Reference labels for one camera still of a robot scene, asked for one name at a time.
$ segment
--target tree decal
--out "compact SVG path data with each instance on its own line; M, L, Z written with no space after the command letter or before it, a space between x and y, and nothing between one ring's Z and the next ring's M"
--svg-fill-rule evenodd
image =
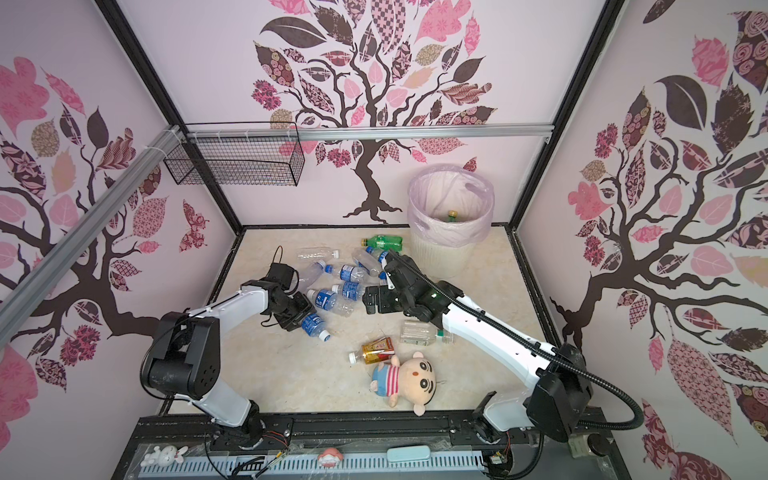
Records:
M483 58L459 61L475 52L481 36L477 20L467 15L469 0L455 5L452 0L309 2L307 10L304 2L272 4L291 15L309 13L316 22L275 18L261 32L279 36L288 46L254 42L268 80L256 80L251 97L273 111L272 127L284 127L278 121L311 128L484 124L495 111L478 105L492 85L469 83ZM370 20L364 20L368 5ZM406 28L416 22L417 36L404 38ZM460 39L449 37L458 32L463 32ZM423 38L431 41L424 45ZM307 154L314 151L318 164L328 160L336 168L352 167L362 181L367 197L344 218L368 212L372 220L387 223L379 212L402 209L382 199L370 163L400 162L406 155L423 163L425 154L441 155L462 145L458 138L385 138L303 142L303 149ZM474 168L475 159L468 165Z
M32 130L32 150L22 148L21 139L9 134L15 136L13 130L19 122L44 118L48 112L38 114L37 106L19 109L21 117L6 122L14 127L12 131L0 131L0 153L10 173L3 182L9 186L0 187L0 231L7 240L0 242L0 269L21 272L16 276L0 273L0 283L11 290L53 249L61 234L66 234L95 204L97 187L114 184L110 172L127 168L136 157L130 128L112 137L99 109L86 110L66 82L47 73L52 90L49 92L35 84L36 68L29 60L16 58L14 64L18 79L10 87L0 82L4 118L15 111L12 107L17 99L26 98L21 95L24 92L34 94L33 98L58 95L61 110ZM6 70L0 67L0 75ZM11 87L15 90L3 90ZM77 179L76 163L87 172L81 181ZM46 164L52 168L42 169L41 165ZM151 254L161 246L151 239L165 218L167 198L151 196L160 181L161 170L157 167L72 265L77 282L46 298L31 315L44 317L47 322L12 337L13 341L35 336L37 340L27 358L42 381L66 391L67 369L93 359L99 342L105 338L128 333L154 335L159 320L121 312L115 292L130 292L131 277L141 275L130 258ZM197 226L205 226L202 216L192 218ZM119 244L131 237L138 239L132 244Z
M755 25L768 25L763 12L734 15L741 42L759 34ZM551 301L565 320L563 337L573 336L581 348L595 305L606 290L618 290L616 308L627 312L629 327L650 333L648 359L654 370L666 364L680 391L731 437L733 391L743 414L768 441L768 390L743 385L768 377L763 367L739 354L762 349L768 332L734 324L738 319L716 319L707 310L730 304L768 315L764 299L733 290L745 281L768 287L768 258L755 255L768 248L768 214L743 218L747 208L766 201L768 135L753 135L761 141L739 148L753 127L760 132L753 105L764 104L766 95L760 78L738 73L738 56L731 63L720 40L696 38L694 43L693 64L704 84L681 74L662 78L657 83L666 90L665 108L651 105L642 90L624 121L617 122L620 127L609 124L598 133L597 159L581 171L583 180L568 195L585 222L574 235L584 242L590 270L586 294L577 310ZM715 80L722 84L712 85ZM707 102L705 88L717 92L714 105ZM667 134L668 121L679 134ZM711 137L709 144L702 142L702 133ZM688 227L694 224L704 233L693 235ZM726 246L744 253L727 255ZM680 287L696 287L699 294L676 295ZM671 338L657 325L664 316ZM677 338L681 331L698 344ZM702 346L708 351L701 352ZM702 458L675 453L665 435L651 433L644 441L657 467L669 463L679 474L689 462L708 468L711 478L727 478Z

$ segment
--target plush toy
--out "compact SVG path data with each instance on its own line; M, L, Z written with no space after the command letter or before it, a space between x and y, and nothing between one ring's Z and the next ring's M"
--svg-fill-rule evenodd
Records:
M413 412L418 416L424 415L425 405L432 400L436 389L435 370L421 352L414 353L413 358L402 365L394 355L373 370L371 391L388 397L390 407L397 405L400 395L404 396L413 403Z

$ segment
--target beige table surface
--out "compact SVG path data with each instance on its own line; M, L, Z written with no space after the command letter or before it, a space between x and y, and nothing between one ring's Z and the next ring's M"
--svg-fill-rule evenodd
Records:
M363 237L378 233L403 237L408 254L407 228L326 228L316 230L249 230L243 239L224 283L220 299L238 286L264 276L278 245L285 250L283 262L297 265L296 249L328 246L341 250L337 266L351 260ZM543 339L541 327L525 289L518 264L503 227L493 227L473 253L465 271L451 283L477 304L509 325ZM340 283L324 274L316 286ZM286 332L279 326L262 327L265 316L255 315L229 331L221 348L221 379L239 394L254 400L262 412L355 412L388 410L384 397L368 390L373 365L350 365L349 352L361 343L389 335L401 359L416 351L435 366L439 386L428 410L473 409L486 393L519 386L519 380L478 347L462 338L453 345L415 346L401 343L402 314L366 315L362 302L351 317L321 312L333 337L327 342L310 338L301 329ZM401 399L396 409L411 409ZM198 412L175 402L172 413Z

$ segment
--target wallpaper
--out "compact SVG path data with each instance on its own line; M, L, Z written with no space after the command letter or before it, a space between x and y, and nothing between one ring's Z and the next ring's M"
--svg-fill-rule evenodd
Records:
M168 2L160 12L148 2L122 6L185 120L269 121L272 128L296 122L303 130L548 123L602 2ZM207 33L214 24L228 29ZM167 31L195 37L184 58L165 41ZM505 48L532 39L531 48ZM191 71L196 62L206 73ZM303 141L298 187L223 189L244 223L405 223L414 175L429 164L466 165L495 185L494 221L508 221L541 141ZM291 151L286 144L278 154ZM306 208L319 197L322 208ZM266 201L276 208L253 208Z
M30 3L4 7L0 23L17 45L0 55L2 297L165 128L94 5L46 3L46 23ZM157 408L137 371L159 317L205 302L232 239L203 187L178 187L162 164L144 179L0 350L4 475L111 474L138 416ZM48 461L26 453L41 450Z
M642 402L645 427L617 433L633 478L764 476L768 12L758 4L631 5L521 227L563 338ZM560 253L540 240L553 225ZM609 418L627 415L598 398Z

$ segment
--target green plastic bottle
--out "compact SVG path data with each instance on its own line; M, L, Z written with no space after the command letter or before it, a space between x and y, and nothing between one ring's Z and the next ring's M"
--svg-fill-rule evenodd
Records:
M382 250L402 251L402 237L396 235L376 235L371 238L364 238L360 242L364 247L380 248Z

